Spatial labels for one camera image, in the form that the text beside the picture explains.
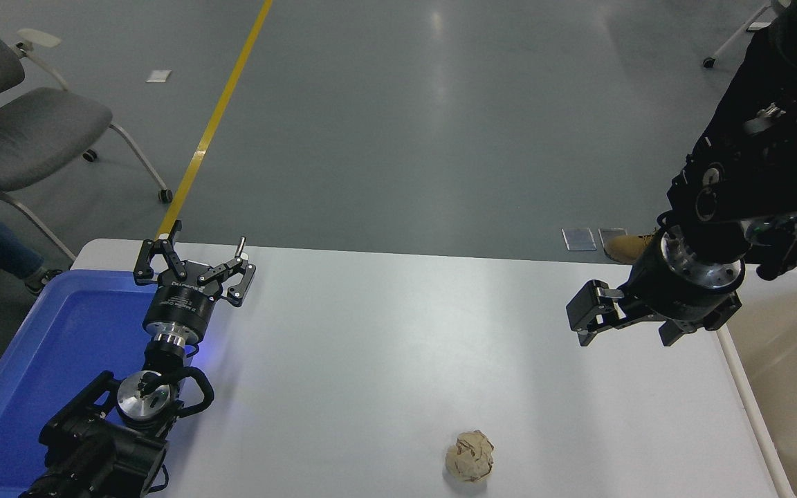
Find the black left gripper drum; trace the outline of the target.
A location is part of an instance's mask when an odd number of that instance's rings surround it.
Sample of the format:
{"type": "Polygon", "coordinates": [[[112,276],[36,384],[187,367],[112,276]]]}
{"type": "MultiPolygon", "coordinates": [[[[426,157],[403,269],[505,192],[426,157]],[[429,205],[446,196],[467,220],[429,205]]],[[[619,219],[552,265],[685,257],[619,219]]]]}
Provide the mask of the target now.
{"type": "Polygon", "coordinates": [[[143,318],[143,330],[149,336],[172,334],[181,336],[186,343],[202,342],[215,302],[223,291],[218,281],[208,284],[197,281],[210,269],[212,266],[208,264],[186,261],[184,279],[179,271],[161,272],[151,306],[143,318]]]}

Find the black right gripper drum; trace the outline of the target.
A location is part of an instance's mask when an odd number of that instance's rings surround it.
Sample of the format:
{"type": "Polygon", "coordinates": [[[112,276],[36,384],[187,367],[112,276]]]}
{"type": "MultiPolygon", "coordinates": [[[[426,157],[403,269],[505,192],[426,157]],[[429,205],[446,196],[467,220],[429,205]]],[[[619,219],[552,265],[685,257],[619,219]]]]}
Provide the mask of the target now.
{"type": "Polygon", "coordinates": [[[696,327],[721,327],[742,306],[742,262],[700,261],[683,237],[660,232],[632,266],[624,297],[696,327]]]}

